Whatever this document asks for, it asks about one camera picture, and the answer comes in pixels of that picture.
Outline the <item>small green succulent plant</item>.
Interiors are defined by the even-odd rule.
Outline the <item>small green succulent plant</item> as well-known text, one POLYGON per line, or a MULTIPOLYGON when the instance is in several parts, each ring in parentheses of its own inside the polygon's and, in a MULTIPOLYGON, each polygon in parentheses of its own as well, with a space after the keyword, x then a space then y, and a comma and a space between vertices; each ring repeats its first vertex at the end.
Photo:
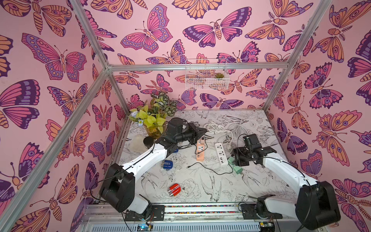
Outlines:
POLYGON ((216 74, 214 75, 214 77, 215 77, 216 79, 222 79, 222 78, 225 77, 225 75, 224 75, 223 73, 218 72, 218 73, 216 73, 216 74))

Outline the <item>orange power strip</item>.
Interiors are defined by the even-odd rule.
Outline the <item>orange power strip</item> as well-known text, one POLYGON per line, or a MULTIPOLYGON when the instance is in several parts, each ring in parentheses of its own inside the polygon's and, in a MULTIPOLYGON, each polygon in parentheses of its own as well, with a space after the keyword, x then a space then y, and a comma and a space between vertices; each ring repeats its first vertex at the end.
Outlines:
POLYGON ((197 149, 196 149, 196 160, 198 162, 203 162, 204 161, 204 151, 206 150, 206 142, 204 146, 198 146, 197 143, 197 149))

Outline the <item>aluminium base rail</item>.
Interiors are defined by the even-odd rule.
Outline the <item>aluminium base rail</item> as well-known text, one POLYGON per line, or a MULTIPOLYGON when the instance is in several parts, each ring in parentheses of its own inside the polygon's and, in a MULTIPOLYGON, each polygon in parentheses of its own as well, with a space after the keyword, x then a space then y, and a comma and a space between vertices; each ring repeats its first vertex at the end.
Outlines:
POLYGON ((79 232, 305 232, 286 215, 257 216, 254 204, 155 204, 154 215, 139 220, 134 213, 118 213, 109 205, 87 208, 79 232))

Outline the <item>amber glass vase with plants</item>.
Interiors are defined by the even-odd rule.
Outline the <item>amber glass vase with plants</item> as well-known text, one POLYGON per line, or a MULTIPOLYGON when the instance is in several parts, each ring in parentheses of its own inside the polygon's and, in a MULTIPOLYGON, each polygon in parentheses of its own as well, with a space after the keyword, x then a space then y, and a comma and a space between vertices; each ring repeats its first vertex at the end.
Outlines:
POLYGON ((164 92, 151 94, 151 97, 149 103, 131 109, 129 119, 137 126, 144 126, 148 136, 158 139, 166 131, 166 118, 175 115, 177 101, 164 92))

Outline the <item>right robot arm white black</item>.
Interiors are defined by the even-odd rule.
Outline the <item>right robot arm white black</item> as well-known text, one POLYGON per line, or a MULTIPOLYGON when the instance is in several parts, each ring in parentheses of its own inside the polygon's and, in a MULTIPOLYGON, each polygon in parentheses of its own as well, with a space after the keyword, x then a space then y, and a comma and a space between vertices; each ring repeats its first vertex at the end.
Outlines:
POLYGON ((255 213, 259 218, 285 215, 297 219, 301 228, 311 231, 340 221, 335 191, 330 183, 304 174, 272 147, 263 147, 255 134, 243 134, 243 142, 243 147, 236 147, 231 153, 234 165, 259 164, 279 176, 296 193, 295 201, 272 194, 257 197, 255 213))

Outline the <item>black round lid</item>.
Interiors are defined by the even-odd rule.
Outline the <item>black round lid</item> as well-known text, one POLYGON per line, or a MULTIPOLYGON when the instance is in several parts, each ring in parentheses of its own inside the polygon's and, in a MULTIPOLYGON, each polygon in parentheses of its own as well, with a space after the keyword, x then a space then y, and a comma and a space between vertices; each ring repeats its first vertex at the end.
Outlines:
POLYGON ((143 139, 143 143, 146 148, 150 149, 154 144, 154 138, 151 136, 147 136, 143 139))

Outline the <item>aluminium cage frame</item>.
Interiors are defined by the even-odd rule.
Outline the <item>aluminium cage frame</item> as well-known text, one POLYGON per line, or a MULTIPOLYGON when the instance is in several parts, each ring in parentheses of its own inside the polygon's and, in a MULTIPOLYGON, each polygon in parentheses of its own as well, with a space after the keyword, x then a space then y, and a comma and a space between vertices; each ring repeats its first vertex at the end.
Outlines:
POLYGON ((14 197, 1 202, 1 231, 3 232, 12 229, 27 203, 39 189, 39 184, 47 171, 53 168, 60 150, 82 118, 86 116, 86 110, 94 101, 103 82, 109 81, 112 84, 116 98, 122 106, 125 106, 125 100, 113 72, 126 69, 182 71, 217 67, 213 63, 112 66, 106 59, 79 1, 70 1, 69 5, 65 5, 64 1, 49 1, 48 4, 59 13, 61 31, 46 34, 39 32, 39 35, 51 44, 67 46, 82 56, 81 68, 72 79, 63 77, 50 79, 44 66, 33 58, 21 42, 24 32, 33 31, 30 10, 35 9, 35 2, 21 1, 20 10, 14 14, 8 13, 5 9, 1 10, 1 92, 5 93, 5 99, 11 100, 15 96, 21 97, 23 81, 27 81, 30 85, 28 90, 30 98, 27 102, 20 100, 11 103, 11 107, 24 116, 23 119, 12 122, 5 113, 1 113, 1 167, 5 166, 6 161, 19 158, 27 142, 35 142, 36 147, 43 152, 39 164, 31 171, 27 180, 15 187, 14 197), (51 101, 46 99, 45 90, 50 84, 64 84, 68 87, 87 84, 88 90, 72 115, 63 124, 57 137, 53 141, 46 141, 42 138, 43 125, 48 118, 57 113, 51 101))

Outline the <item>white power strip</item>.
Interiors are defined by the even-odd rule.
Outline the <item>white power strip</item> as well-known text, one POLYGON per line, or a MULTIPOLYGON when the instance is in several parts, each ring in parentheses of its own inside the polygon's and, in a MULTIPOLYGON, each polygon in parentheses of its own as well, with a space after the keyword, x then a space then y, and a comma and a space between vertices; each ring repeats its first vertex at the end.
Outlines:
POLYGON ((228 165, 229 163, 228 163, 228 159, 227 159, 223 144, 222 143, 215 143, 214 146, 215 146, 215 150, 216 150, 218 160, 219 160, 221 166, 228 165))

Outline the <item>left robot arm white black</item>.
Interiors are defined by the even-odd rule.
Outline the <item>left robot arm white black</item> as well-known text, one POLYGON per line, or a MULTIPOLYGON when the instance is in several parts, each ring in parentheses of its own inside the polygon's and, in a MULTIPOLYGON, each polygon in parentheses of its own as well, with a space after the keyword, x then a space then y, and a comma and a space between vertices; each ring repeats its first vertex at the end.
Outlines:
POLYGON ((152 217, 152 203, 135 193, 136 181, 155 164, 165 160, 178 149, 180 142, 196 145, 208 130, 181 118, 172 118, 166 131, 137 158, 123 164, 112 164, 102 181, 99 195, 117 212, 134 212, 140 219, 152 217))

